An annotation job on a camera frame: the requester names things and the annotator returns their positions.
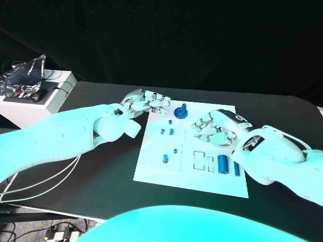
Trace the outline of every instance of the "black curtain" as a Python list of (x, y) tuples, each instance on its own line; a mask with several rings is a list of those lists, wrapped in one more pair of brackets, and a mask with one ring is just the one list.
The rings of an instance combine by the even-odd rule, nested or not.
[(0, 71), (42, 53), (83, 81), (323, 106), (323, 0), (0, 1)]

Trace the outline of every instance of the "aluminum foil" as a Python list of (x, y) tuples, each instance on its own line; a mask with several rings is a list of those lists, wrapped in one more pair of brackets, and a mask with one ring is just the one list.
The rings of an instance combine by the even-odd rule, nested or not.
[(13, 64), (0, 75), (0, 96), (29, 97), (41, 88), (47, 55), (28, 62)]

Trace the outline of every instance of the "small blue piece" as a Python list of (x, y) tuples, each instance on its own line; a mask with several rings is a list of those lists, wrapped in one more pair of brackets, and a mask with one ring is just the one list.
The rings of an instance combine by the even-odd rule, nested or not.
[(234, 172), (235, 176), (240, 176), (240, 164), (237, 162), (234, 162)]
[(168, 155), (163, 155), (163, 163), (168, 163), (168, 162), (169, 162)]
[(175, 109), (175, 117), (179, 119), (184, 119), (185, 117), (188, 117), (188, 115), (189, 115), (189, 112), (186, 110), (186, 104), (184, 103), (182, 107), (178, 107)]
[(225, 155), (218, 156), (218, 173), (228, 174), (228, 160)]

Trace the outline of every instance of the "robotic hand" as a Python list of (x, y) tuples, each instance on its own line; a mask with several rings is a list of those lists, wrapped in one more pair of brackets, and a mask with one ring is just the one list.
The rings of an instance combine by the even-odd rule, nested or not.
[(121, 103), (54, 114), (31, 127), (0, 135), (0, 182), (29, 167), (87, 153), (126, 133), (136, 137), (140, 124), (132, 118), (143, 111), (166, 115), (171, 98), (146, 90), (133, 91)]
[(302, 140), (271, 126), (254, 129), (238, 114), (224, 109), (209, 112), (192, 128), (201, 132), (208, 125), (212, 135), (195, 137), (220, 147), (237, 143), (230, 158), (253, 179), (264, 185), (279, 181), (300, 197), (323, 206), (323, 151), (312, 150)]

